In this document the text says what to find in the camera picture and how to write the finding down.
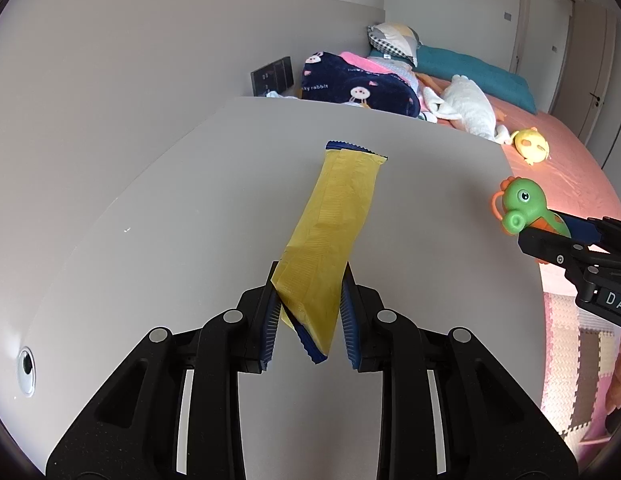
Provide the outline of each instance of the plaid pillow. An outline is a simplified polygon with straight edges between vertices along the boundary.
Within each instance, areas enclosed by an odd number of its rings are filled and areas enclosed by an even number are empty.
[[[372,25],[368,27],[368,40],[380,52],[408,59],[417,67],[417,50],[421,42],[412,28],[399,23]]]

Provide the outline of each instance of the table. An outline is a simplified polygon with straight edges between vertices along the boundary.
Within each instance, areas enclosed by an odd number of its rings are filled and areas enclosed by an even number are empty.
[[[25,339],[36,391],[15,394],[19,423],[8,428],[40,468],[148,330],[200,327],[264,283],[328,140],[389,158],[350,258],[356,281],[418,326],[468,327],[540,403],[539,268],[489,209],[511,174],[502,149],[375,110],[236,98],[130,184],[46,295]],[[379,374],[351,369],[341,329],[329,360],[315,366],[282,325],[269,370],[239,380],[250,478],[374,478],[381,386]]]

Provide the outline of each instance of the navy blue blanket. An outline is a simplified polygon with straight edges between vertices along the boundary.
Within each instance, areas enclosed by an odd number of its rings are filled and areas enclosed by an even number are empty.
[[[421,111],[415,92],[398,75],[366,72],[329,52],[306,60],[302,99],[364,105],[409,117]]]

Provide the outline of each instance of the blue serrated edge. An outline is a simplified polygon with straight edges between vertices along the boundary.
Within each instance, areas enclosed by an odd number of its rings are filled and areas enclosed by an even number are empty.
[[[380,155],[379,153],[372,152],[371,150],[367,150],[366,148],[363,148],[356,144],[351,144],[350,142],[343,142],[341,140],[329,140],[329,143],[326,145],[326,149],[327,150],[351,150],[353,152],[364,152],[364,153],[370,153],[371,155],[383,156],[383,155]]]
[[[268,306],[266,308],[266,316],[264,317],[264,325],[262,326],[262,344],[259,349],[259,362],[262,370],[266,370],[268,363],[273,358],[274,339],[277,335],[277,325],[279,324],[279,311],[282,303],[274,290],[268,298]]]
[[[302,342],[302,346],[304,347],[310,359],[316,365],[328,359],[326,355],[322,354],[322,352],[319,351],[319,348],[317,348],[317,345],[315,345],[315,341],[313,341],[311,334],[309,334],[308,331],[304,328],[304,325],[302,325],[299,321],[297,321],[297,318],[293,316],[293,314],[290,312],[290,310],[288,310],[288,307],[285,304],[282,304],[282,307],[284,308],[284,311],[288,315],[288,319],[290,319],[290,322],[292,323],[292,327],[295,329],[295,332],[297,332],[297,335],[299,336],[300,341]]]
[[[362,362],[362,353],[359,346],[359,325],[355,318],[355,308],[351,301],[350,293],[346,281],[342,282],[342,297],[339,302],[339,313],[342,317],[342,329],[344,330],[344,340],[347,345],[348,359],[357,370]]]

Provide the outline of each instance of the yellow wrapper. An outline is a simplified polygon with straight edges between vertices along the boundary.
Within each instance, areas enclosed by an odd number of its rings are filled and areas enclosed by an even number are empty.
[[[342,278],[386,158],[327,150],[319,179],[273,273],[279,297],[328,355],[337,323]],[[282,309],[282,319],[292,323]]]

